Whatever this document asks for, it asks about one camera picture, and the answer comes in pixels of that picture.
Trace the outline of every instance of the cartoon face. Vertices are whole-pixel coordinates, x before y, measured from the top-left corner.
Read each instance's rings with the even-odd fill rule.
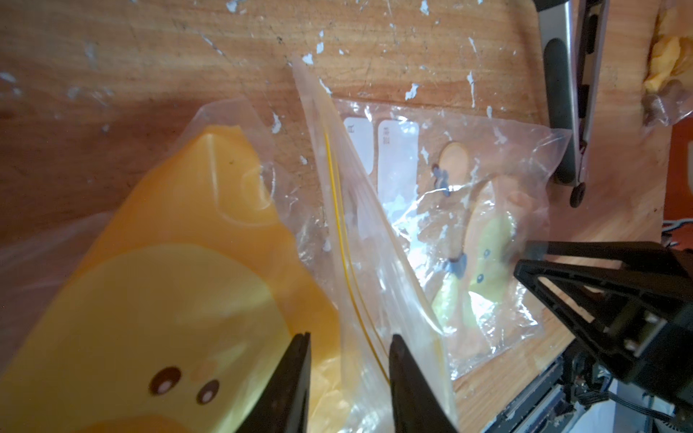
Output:
[[[501,302],[512,278],[511,265],[505,252],[512,240],[514,227],[509,216],[499,215],[490,220],[481,230],[476,248],[475,265],[471,272],[469,291],[477,293],[491,302]]]
[[[0,430],[233,432],[290,342],[264,282],[195,245],[130,251],[63,290],[0,381]]]

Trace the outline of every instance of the cartoon eye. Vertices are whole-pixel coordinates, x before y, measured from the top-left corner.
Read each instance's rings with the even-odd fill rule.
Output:
[[[181,373],[177,367],[166,367],[155,374],[152,381],[149,382],[149,392],[153,396],[166,394],[178,383],[180,376]]]
[[[206,405],[211,402],[219,392],[219,381],[210,380],[198,391],[197,401],[199,405]]]

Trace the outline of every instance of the plastic bag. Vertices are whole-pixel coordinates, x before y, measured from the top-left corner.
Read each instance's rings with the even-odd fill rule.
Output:
[[[300,85],[299,90],[304,97],[306,91]],[[377,212],[369,207],[379,201],[396,235],[394,242],[405,252],[442,326],[451,378],[537,333],[541,327],[528,308],[526,289],[512,270],[526,240],[548,235],[545,187],[570,132],[348,100],[334,100],[340,118],[328,121],[328,101],[321,104],[318,119],[306,115],[309,125],[340,121],[353,144],[352,149],[350,143],[332,138],[333,158],[344,177],[342,235],[355,238],[349,238],[351,260],[368,263],[374,254],[368,251],[369,242],[384,231],[380,221],[373,222]],[[322,127],[330,128],[330,136],[342,130],[331,123]],[[320,161],[323,145],[315,137],[313,143]],[[321,173],[326,204],[329,180]],[[371,197],[371,185],[377,199]],[[353,252],[359,242],[366,249],[361,262]],[[383,238],[373,243],[384,249],[387,242],[390,239]],[[379,287],[356,278],[363,292]],[[388,301],[374,302],[378,311],[373,315],[382,314],[383,302]]]
[[[344,424],[337,311],[292,234],[311,263],[315,219],[272,163],[272,137],[247,101],[221,101],[178,148],[138,183],[3,372],[0,430],[233,432],[306,331],[310,429]],[[3,306],[26,319],[3,347],[46,303],[29,295],[50,298],[108,219],[2,251],[12,259],[0,268]]]
[[[318,168],[342,325],[342,380],[354,384],[353,431],[392,429],[388,351],[402,335],[457,424],[443,332],[351,145],[335,106],[296,60],[294,78]]]
[[[670,126],[693,112],[693,0],[662,2],[649,57],[644,125]]]

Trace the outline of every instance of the white label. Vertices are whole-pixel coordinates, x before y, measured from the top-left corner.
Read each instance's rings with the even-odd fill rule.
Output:
[[[344,126],[349,133],[349,138],[351,138],[351,143],[356,149],[363,168],[370,175],[373,172],[375,146],[373,141],[373,123],[363,117],[347,117],[344,120]]]
[[[378,199],[390,223],[416,201],[419,124],[382,121],[378,125]]]

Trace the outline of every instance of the black cable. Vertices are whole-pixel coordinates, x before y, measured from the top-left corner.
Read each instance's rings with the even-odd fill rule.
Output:
[[[652,418],[658,419],[659,421],[664,421],[665,423],[671,423],[674,420],[673,416],[667,415],[663,412],[659,412],[653,409],[648,409],[646,407],[639,406],[635,403],[631,403],[628,400],[624,400],[623,398],[620,398],[619,396],[610,391],[591,391],[577,396],[577,401],[580,402],[580,404],[583,406],[591,406],[607,400],[613,400],[619,405],[627,407],[630,410],[634,410],[643,415],[651,416]]]

